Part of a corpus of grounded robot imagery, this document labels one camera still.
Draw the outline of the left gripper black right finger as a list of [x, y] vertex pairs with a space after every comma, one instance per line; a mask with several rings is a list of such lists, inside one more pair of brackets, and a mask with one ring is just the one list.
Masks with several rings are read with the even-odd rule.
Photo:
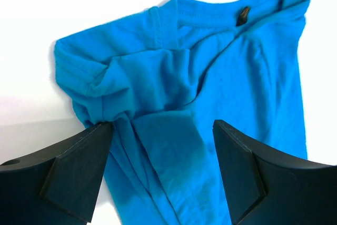
[[222, 120], [213, 135], [232, 224], [336, 224], [336, 166], [281, 152]]

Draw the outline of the blue t shirt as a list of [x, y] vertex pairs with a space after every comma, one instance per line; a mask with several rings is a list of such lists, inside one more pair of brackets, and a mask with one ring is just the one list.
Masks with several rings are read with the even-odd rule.
[[308, 157], [298, 43], [309, 4], [170, 0], [56, 42], [56, 82], [78, 119], [114, 125], [104, 176], [122, 224], [230, 224], [215, 120]]

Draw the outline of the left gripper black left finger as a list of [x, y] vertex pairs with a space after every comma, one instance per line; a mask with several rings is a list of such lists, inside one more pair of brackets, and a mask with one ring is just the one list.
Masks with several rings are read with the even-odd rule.
[[1, 224], [90, 223], [112, 136], [112, 123], [99, 123], [2, 163]]

